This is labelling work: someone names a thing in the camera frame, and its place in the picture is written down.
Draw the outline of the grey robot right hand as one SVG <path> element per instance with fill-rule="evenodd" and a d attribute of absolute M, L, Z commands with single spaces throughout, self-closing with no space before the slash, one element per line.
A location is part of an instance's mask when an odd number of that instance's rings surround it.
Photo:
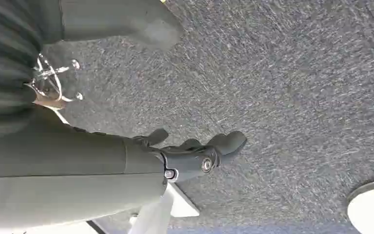
<path fill-rule="evenodd" d="M 38 104 L 46 44 L 129 36 L 166 50 L 183 28 L 159 0 L 0 0 L 0 229 L 87 221 L 159 199 L 245 146 L 239 131 L 157 149 L 168 133 L 124 137 L 63 123 Z"/>

